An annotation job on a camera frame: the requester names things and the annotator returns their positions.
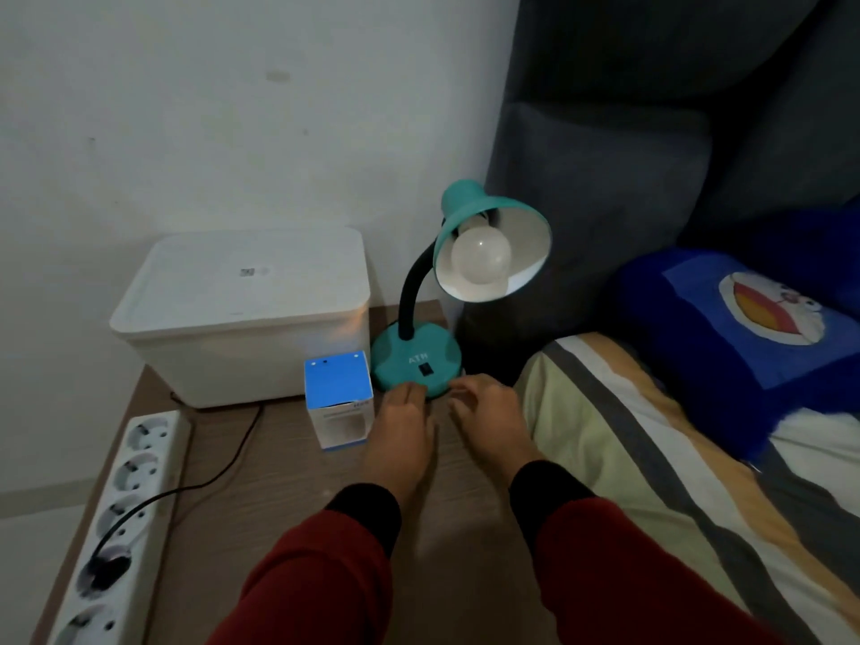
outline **plastic storage container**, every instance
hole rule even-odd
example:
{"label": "plastic storage container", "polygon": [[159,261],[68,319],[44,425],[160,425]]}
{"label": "plastic storage container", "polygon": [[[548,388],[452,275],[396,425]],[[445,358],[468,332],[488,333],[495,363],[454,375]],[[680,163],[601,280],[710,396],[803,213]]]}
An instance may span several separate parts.
{"label": "plastic storage container", "polygon": [[364,243],[352,228],[168,236],[152,248],[113,332],[195,408],[304,393],[304,363],[370,357]]}

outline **black cuff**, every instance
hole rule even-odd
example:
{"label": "black cuff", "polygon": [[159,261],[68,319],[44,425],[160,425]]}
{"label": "black cuff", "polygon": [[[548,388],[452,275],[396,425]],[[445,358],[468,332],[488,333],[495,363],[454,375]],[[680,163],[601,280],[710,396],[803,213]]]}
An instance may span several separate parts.
{"label": "black cuff", "polygon": [[340,489],[338,495],[331,498],[325,506],[333,512],[345,513],[351,519],[360,522],[369,531],[382,549],[385,556],[391,558],[391,551],[397,541],[402,522],[400,505],[385,487],[368,482],[350,484]]}
{"label": "black cuff", "polygon": [[538,459],[523,466],[508,489],[513,515],[517,517],[529,550],[543,523],[570,500],[594,498],[591,489],[558,464]]}

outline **white lid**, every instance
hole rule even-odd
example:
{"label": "white lid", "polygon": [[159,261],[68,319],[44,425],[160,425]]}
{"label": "white lid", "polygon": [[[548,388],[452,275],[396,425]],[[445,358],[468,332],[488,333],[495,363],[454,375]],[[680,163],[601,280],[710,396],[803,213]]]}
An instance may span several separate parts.
{"label": "white lid", "polygon": [[370,295],[353,228],[179,233],[152,248],[110,326],[135,338],[310,322]]}

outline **desk lamp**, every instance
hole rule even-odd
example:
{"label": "desk lamp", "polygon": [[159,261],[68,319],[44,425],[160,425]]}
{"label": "desk lamp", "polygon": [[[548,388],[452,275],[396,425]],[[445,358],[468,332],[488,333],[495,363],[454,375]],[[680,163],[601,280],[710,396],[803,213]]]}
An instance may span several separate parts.
{"label": "desk lamp", "polygon": [[436,240],[409,270],[397,321],[371,346],[371,372],[389,390],[413,381],[427,396],[444,394],[460,375],[457,340],[442,326],[414,320],[415,299],[430,270],[439,286],[466,303],[485,303],[519,290],[550,254],[550,224],[520,201],[490,197],[476,181],[456,181],[442,194],[445,219]]}

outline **red sweater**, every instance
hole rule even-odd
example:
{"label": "red sweater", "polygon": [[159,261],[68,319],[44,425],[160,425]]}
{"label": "red sweater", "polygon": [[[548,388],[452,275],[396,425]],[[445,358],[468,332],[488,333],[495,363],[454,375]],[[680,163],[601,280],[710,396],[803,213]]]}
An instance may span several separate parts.
{"label": "red sweater", "polygon": [[[779,643],[606,499],[555,509],[536,530],[533,555],[564,645]],[[390,616],[382,545],[327,509],[285,533],[208,645],[380,643]]]}

